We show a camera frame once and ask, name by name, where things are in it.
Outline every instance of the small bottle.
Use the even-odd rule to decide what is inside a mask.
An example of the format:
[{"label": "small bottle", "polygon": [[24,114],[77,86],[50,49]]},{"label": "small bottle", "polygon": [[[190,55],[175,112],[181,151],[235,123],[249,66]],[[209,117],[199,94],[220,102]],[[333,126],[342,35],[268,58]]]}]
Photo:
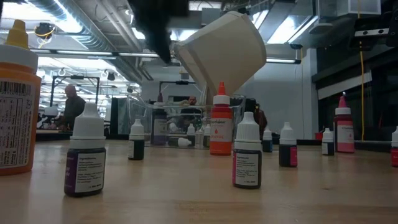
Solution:
[{"label": "small bottle", "polygon": [[210,154],[230,156],[232,151],[232,109],[230,98],[226,95],[225,86],[220,82],[218,94],[213,97],[211,109]]},{"label": "small bottle", "polygon": [[193,124],[189,124],[188,131],[187,131],[188,140],[191,142],[189,146],[193,146],[195,143],[195,127]]},{"label": "small bottle", "polygon": [[203,136],[203,146],[206,148],[210,147],[210,134],[211,134],[211,127],[210,127],[210,124],[207,124],[205,127],[205,133]]},{"label": "small bottle", "polygon": [[354,153],[354,123],[351,117],[351,109],[347,107],[344,96],[340,97],[338,108],[336,108],[334,121],[335,151]]},{"label": "small bottle", "polygon": [[297,167],[297,140],[289,122],[285,122],[280,131],[279,165],[281,167]]},{"label": "small bottle", "polygon": [[391,165],[398,167],[398,126],[394,133],[392,133],[391,141]]},{"label": "small bottle", "polygon": [[129,152],[127,158],[129,160],[143,160],[144,159],[144,127],[140,119],[136,119],[131,126],[129,136]]},{"label": "small bottle", "polygon": [[71,197],[99,194],[104,187],[105,137],[104,120],[95,103],[86,103],[75,118],[73,136],[67,153],[64,192]]},{"label": "small bottle", "polygon": [[153,145],[166,144],[167,137],[167,113],[162,106],[164,103],[154,103],[154,110],[152,111],[152,131],[150,134],[150,143]]},{"label": "small bottle", "polygon": [[335,141],[333,140],[333,132],[331,132],[328,128],[326,128],[323,132],[322,154],[325,156],[335,155]]},{"label": "small bottle", "polygon": [[242,189],[261,187],[261,141],[253,112],[244,112],[234,143],[232,183]]},{"label": "small bottle", "polygon": [[41,86],[38,59],[29,50],[25,22],[16,19],[0,45],[0,175],[32,170]]},{"label": "small bottle", "polygon": [[272,152],[272,132],[269,130],[268,126],[264,130],[264,134],[262,135],[262,151],[263,152]]}]

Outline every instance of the wooden tabletop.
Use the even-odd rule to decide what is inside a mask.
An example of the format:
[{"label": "wooden tabletop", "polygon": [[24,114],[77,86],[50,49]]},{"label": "wooden tabletop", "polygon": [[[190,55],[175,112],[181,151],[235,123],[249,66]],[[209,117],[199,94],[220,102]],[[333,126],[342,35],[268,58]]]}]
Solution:
[{"label": "wooden tabletop", "polygon": [[398,169],[386,153],[299,146],[297,168],[263,154],[262,187],[244,190],[231,184],[231,157],[146,148],[129,161],[127,141],[107,141],[103,193],[70,198],[67,147],[39,142],[32,172],[0,177],[0,223],[398,223]]}]

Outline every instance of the white label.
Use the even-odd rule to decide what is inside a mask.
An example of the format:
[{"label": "white label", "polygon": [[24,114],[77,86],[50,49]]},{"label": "white label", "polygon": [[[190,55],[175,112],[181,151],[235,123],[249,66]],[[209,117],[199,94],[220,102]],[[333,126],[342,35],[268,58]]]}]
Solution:
[{"label": "white label", "polygon": [[231,142],[232,141],[232,119],[212,118],[210,141]]},{"label": "white label", "polygon": [[166,120],[165,119],[154,119],[154,135],[163,136],[166,135]]},{"label": "white label", "polygon": [[104,182],[105,152],[79,154],[75,192],[99,190]]},{"label": "white label", "polygon": [[351,125],[337,125],[338,143],[354,143],[354,127]]},{"label": "white label", "polygon": [[240,185],[258,185],[259,155],[236,153],[235,183]]},{"label": "white label", "polygon": [[129,141],[129,152],[127,154],[127,157],[130,159],[134,158],[134,141]]},{"label": "white label", "polygon": [[0,79],[0,169],[29,161],[34,100],[33,83]]},{"label": "white label", "polygon": [[322,154],[323,155],[328,154],[328,143],[322,143]]}]

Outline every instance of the man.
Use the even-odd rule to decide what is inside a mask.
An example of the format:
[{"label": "man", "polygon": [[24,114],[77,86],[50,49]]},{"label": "man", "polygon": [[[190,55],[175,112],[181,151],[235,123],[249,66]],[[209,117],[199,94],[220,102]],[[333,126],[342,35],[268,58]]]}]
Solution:
[{"label": "man", "polygon": [[73,85],[68,85],[65,88],[65,93],[68,98],[65,103],[65,112],[63,113],[61,121],[57,123],[57,126],[62,130],[73,130],[75,118],[81,115],[85,109],[86,101],[77,95],[76,88]]},{"label": "man", "polygon": [[[190,96],[189,97],[189,105],[190,106],[195,106],[197,103],[197,98],[195,96]],[[195,118],[200,118],[201,110],[197,108],[184,108],[181,110],[182,119],[183,119],[183,125],[185,128],[188,128],[190,123],[194,123]]]}]

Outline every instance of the yellow cable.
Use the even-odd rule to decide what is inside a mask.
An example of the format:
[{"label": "yellow cable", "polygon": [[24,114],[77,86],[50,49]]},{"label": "yellow cable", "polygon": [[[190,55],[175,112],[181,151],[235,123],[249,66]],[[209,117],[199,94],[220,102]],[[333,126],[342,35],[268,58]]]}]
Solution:
[{"label": "yellow cable", "polygon": [[[361,18],[361,0],[358,0],[358,19]],[[364,63],[363,63],[363,53],[362,53],[362,42],[359,42],[359,56],[361,57],[361,77],[362,77],[362,84],[361,84],[361,121],[362,121],[362,135],[361,140],[364,140],[365,136],[365,100],[364,100]]]}]

